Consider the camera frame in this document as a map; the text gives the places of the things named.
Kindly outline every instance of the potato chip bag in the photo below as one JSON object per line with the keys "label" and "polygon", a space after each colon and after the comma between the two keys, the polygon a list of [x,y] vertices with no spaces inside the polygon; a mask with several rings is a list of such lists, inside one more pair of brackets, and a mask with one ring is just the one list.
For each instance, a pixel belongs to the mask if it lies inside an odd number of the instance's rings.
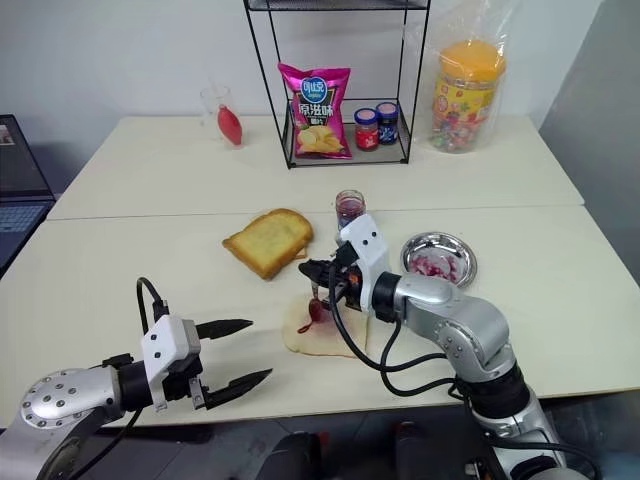
{"label": "potato chip bag", "polygon": [[301,72],[279,63],[278,70],[293,92],[296,156],[351,158],[340,114],[351,69],[316,68]]}

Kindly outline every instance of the black cable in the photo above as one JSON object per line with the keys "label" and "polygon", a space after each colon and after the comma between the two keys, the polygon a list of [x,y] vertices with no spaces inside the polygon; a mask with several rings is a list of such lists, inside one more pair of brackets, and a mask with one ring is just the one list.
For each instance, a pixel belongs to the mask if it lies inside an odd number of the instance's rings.
{"label": "black cable", "polygon": [[[418,365],[423,362],[427,362],[429,360],[433,360],[435,358],[446,358],[446,356],[442,353],[430,353],[428,355],[423,355],[421,357],[415,358],[409,362],[401,363],[400,365],[391,365],[391,366],[389,365],[383,366],[380,363],[377,363],[371,360],[366,353],[364,353],[362,350],[358,348],[358,346],[351,339],[349,332],[347,332],[347,329],[344,326],[344,322],[342,321],[342,317],[340,316],[340,312],[338,311],[338,303],[336,301],[335,289],[336,289],[336,266],[335,264],[331,264],[329,266],[329,308],[331,309],[331,314],[333,315],[333,321],[335,322],[336,327],[338,327],[338,331],[340,332],[340,335],[342,336],[343,340],[345,341],[349,349],[367,367],[373,368],[378,372],[392,373],[392,372],[400,372],[402,370],[406,370],[415,365]],[[391,342],[391,345],[393,345],[393,341],[395,341],[396,337],[398,336],[398,333],[400,333],[400,329],[396,325],[396,330],[394,331],[394,335],[391,335],[391,338],[389,339]]]}
{"label": "black cable", "polygon": [[87,463],[85,463],[82,466],[82,468],[80,468],[79,470],[76,470],[73,473],[73,475],[71,475],[67,480],[77,480],[77,479],[79,479],[80,477],[82,477],[82,475],[84,475],[89,470],[91,470],[95,466],[96,463],[98,463],[100,460],[102,460],[104,457],[106,457],[107,454],[109,452],[111,452],[111,450],[113,450],[115,448],[115,446],[118,445],[118,443],[120,443],[120,441],[124,438],[124,436],[127,433],[129,433],[129,430],[131,430],[131,428],[133,428],[133,425],[136,423],[136,421],[138,420],[138,417],[140,416],[141,413],[142,413],[142,410],[136,410],[135,413],[133,414],[133,416],[131,417],[131,419],[129,420],[129,422],[127,423],[127,425],[122,430],[120,430],[118,435],[116,435],[113,438],[113,440],[111,440],[111,442],[109,442],[109,445],[104,447],[100,453],[98,453],[95,457],[93,457],[91,460],[89,460]]}
{"label": "black cable", "polygon": [[140,277],[136,280],[136,297],[138,299],[138,310],[140,311],[140,322],[142,322],[142,333],[146,334],[149,331],[149,324],[147,323],[147,312],[144,308],[144,299],[142,298],[143,285],[149,290],[154,302],[162,302],[162,298],[160,298],[158,291],[148,279]]}
{"label": "black cable", "polygon": [[497,448],[505,448],[509,450],[554,450],[575,455],[576,457],[582,458],[591,466],[591,469],[593,470],[593,480],[602,480],[602,470],[600,469],[600,465],[598,465],[591,455],[578,447],[562,443],[514,442],[494,435],[485,436],[485,439],[489,445]]}
{"label": "black cable", "polygon": [[453,384],[449,387],[449,389],[447,390],[447,395],[449,395],[451,398],[455,398],[456,400],[460,400],[461,402],[464,402],[464,397],[462,395],[454,393],[454,391],[457,388],[458,388],[458,382],[457,382],[457,379],[456,379],[453,382]]}
{"label": "black cable", "polygon": [[[140,311],[140,323],[142,323],[142,333],[146,334],[149,331],[149,324],[147,323],[147,312],[144,307],[144,299],[142,298],[142,286],[147,287],[149,293],[153,297],[154,302],[161,302],[162,299],[160,295],[158,295],[158,291],[151,284],[151,282],[145,277],[140,277],[136,281],[136,297],[138,300],[138,310]],[[136,410],[133,413],[133,416],[129,419],[129,422],[120,430],[118,435],[116,435],[109,444],[104,447],[100,453],[98,453],[95,457],[85,463],[79,470],[76,470],[67,480],[78,480],[82,475],[91,470],[100,460],[106,457],[111,450],[113,450],[118,443],[129,433],[129,431],[133,428],[136,421],[140,417],[142,410]]]}
{"label": "black cable", "polygon": [[[391,351],[391,347],[396,341],[396,338],[398,338],[398,334],[400,333],[401,328],[402,328],[402,321],[396,320],[396,328],[393,331],[393,334],[391,335],[391,337],[389,337],[389,340],[387,341],[387,344],[384,346],[384,349],[382,350],[382,357],[380,358],[380,365],[382,367],[385,367],[387,364],[387,357],[389,356],[389,352]],[[436,358],[447,358],[447,357],[443,353],[431,354],[430,360],[436,359]],[[420,395],[421,393],[424,393],[427,390],[431,390],[432,388],[439,387],[440,385],[446,385],[447,383],[451,383],[452,387],[455,387],[455,379],[441,378],[439,380],[429,382],[418,388],[413,388],[411,390],[401,390],[399,388],[394,387],[391,384],[391,380],[389,379],[387,372],[385,372],[384,370],[380,371],[380,377],[382,378],[382,383],[384,383],[384,386],[387,387],[387,390],[389,390],[394,395],[398,395],[399,397],[412,397],[414,395]]]}

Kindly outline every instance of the yellow lid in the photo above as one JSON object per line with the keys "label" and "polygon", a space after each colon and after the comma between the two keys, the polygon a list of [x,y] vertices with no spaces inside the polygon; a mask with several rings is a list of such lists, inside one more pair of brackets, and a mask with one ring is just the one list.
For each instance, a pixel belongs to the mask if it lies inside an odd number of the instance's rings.
{"label": "yellow lid", "polygon": [[492,82],[504,73],[506,62],[493,45],[469,40],[451,45],[440,52],[442,72],[467,82]]}

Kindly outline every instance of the metal bowl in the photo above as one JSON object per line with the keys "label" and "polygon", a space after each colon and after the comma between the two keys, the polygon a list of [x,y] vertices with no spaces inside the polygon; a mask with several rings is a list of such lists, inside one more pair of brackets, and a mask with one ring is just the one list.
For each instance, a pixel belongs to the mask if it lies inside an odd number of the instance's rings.
{"label": "metal bowl", "polygon": [[469,285],[478,264],[469,246],[442,232],[419,233],[402,247],[400,262],[405,272],[446,278],[458,287]]}

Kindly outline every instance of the laptop screen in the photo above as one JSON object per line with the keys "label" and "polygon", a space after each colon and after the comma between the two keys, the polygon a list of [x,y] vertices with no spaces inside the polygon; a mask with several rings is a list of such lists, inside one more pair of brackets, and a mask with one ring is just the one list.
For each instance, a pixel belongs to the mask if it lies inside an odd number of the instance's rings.
{"label": "laptop screen", "polygon": [[13,115],[0,115],[0,198],[53,198]]}

